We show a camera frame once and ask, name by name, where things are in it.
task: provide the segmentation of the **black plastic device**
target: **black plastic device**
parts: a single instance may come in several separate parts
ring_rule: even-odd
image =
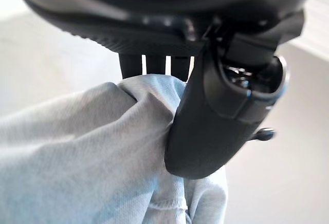
[[[278,45],[301,34],[305,0],[25,0],[59,28],[118,52],[123,77],[151,73],[187,79],[164,160],[174,175],[197,179],[223,166],[284,93],[288,71]]]

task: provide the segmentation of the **small black knob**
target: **small black knob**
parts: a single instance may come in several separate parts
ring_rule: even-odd
[[[253,134],[250,140],[260,140],[260,141],[268,141],[272,139],[276,134],[276,131],[272,128],[263,128],[260,129],[257,133]]]

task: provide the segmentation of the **white background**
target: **white background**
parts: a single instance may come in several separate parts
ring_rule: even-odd
[[[227,224],[329,223],[328,15],[329,0],[309,0],[304,37],[279,50],[291,84],[264,124],[279,134],[228,163]],[[115,53],[0,0],[0,116],[120,79]]]

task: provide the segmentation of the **microfiber cloth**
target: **microfiber cloth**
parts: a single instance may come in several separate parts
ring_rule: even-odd
[[[200,180],[166,171],[185,85],[137,76],[1,118],[0,223],[223,223],[224,168]]]

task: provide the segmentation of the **black curved plastic piece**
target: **black curved plastic piece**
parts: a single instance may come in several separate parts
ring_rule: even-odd
[[[194,66],[169,133],[164,160],[170,173],[204,178],[238,152],[285,92],[289,79],[285,61],[273,60],[281,68],[277,88],[259,92],[228,81],[217,50],[204,51]]]
[[[299,11],[305,0],[26,1],[54,25],[101,40],[112,51],[180,57],[199,54],[214,16],[265,31]]]

